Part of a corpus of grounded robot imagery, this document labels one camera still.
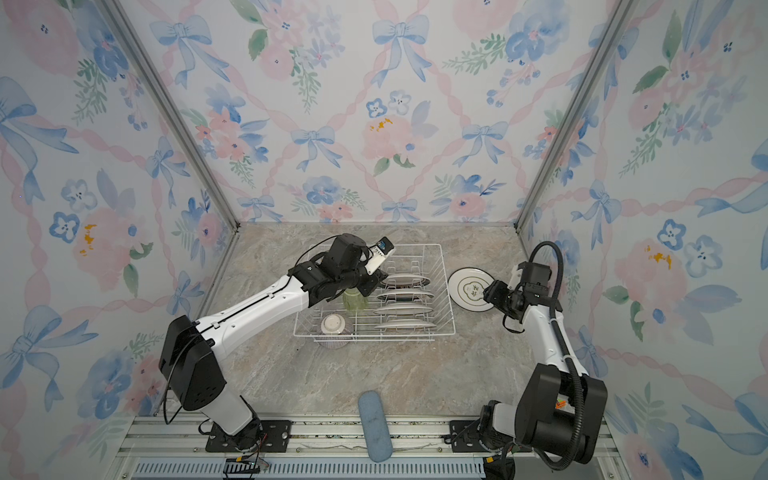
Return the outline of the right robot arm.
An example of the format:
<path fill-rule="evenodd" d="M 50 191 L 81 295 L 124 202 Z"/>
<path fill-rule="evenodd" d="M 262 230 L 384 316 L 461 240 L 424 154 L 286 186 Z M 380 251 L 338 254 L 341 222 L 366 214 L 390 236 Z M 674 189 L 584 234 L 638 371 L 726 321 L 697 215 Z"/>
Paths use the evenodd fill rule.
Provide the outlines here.
<path fill-rule="evenodd" d="M 555 242 L 542 241 L 518 270 L 515 287 L 495 280 L 483 299 L 504 321 L 513 319 L 523 327 L 520 333 L 528 339 L 536 365 L 516 403 L 491 401 L 484 406 L 478 440 L 501 461 L 520 447 L 554 471 L 585 465 L 597 446 L 608 392 L 581 364 L 566 334 L 559 300 L 565 255 Z"/>

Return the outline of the white plate red green rim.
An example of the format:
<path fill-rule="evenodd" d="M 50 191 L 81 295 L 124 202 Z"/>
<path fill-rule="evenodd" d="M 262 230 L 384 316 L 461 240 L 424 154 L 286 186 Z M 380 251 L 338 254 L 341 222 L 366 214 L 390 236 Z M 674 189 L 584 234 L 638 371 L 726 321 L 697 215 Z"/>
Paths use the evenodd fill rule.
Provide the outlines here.
<path fill-rule="evenodd" d="M 413 273 L 396 273 L 388 275 L 382 284 L 387 288 L 420 288 L 429 285 L 431 280 L 426 276 Z"/>
<path fill-rule="evenodd" d="M 376 295 L 382 301 L 424 302 L 432 299 L 434 294 L 421 289 L 388 289 Z"/>

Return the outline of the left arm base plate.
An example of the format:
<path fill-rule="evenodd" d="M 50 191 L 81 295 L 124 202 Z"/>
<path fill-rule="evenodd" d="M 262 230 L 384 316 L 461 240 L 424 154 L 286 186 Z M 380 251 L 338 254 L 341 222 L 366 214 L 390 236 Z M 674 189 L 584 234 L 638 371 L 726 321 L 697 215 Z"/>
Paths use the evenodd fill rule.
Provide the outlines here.
<path fill-rule="evenodd" d="M 285 453 L 291 437 L 290 420 L 253 420 L 241 432 L 229 435 L 213 424 L 206 433 L 208 453 Z"/>

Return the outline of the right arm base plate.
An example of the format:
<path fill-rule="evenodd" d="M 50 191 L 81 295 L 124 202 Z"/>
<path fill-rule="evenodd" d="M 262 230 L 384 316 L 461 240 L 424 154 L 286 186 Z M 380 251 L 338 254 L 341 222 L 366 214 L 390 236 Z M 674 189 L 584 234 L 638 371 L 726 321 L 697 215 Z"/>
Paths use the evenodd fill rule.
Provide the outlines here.
<path fill-rule="evenodd" d="M 451 420 L 444 442 L 453 453 L 488 453 L 498 451 L 498 442 L 492 438 L 490 427 L 475 420 Z"/>

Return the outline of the white plate green rim logo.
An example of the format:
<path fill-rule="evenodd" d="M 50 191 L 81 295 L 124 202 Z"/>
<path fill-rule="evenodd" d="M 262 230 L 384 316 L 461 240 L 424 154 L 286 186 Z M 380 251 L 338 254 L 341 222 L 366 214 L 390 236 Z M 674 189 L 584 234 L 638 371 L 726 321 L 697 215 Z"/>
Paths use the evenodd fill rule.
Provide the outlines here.
<path fill-rule="evenodd" d="M 460 308 L 470 312 L 486 312 L 493 305 L 484 299 L 484 291 L 494 278 L 482 269 L 464 267 L 454 271 L 447 282 L 450 299 Z"/>
<path fill-rule="evenodd" d="M 374 310 L 376 315 L 420 315 L 433 311 L 429 305 L 417 302 L 394 302 Z"/>

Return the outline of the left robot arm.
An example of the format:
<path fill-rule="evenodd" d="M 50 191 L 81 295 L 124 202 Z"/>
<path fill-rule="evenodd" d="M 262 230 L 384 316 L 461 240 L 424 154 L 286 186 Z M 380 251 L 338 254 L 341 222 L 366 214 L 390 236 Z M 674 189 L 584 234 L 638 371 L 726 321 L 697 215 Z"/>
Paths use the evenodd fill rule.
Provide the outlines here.
<path fill-rule="evenodd" d="M 367 245 L 344 233 L 326 241 L 328 250 L 302 254 L 255 295 L 197 320 L 179 316 L 168 326 L 158 363 L 165 391 L 177 397 L 182 410 L 210 420 L 214 438 L 229 448 L 252 452 L 265 433 L 257 413 L 225 378 L 221 364 L 228 355 L 277 321 L 349 289 L 369 296 L 387 276 L 382 266 L 395 250 L 388 238 Z"/>

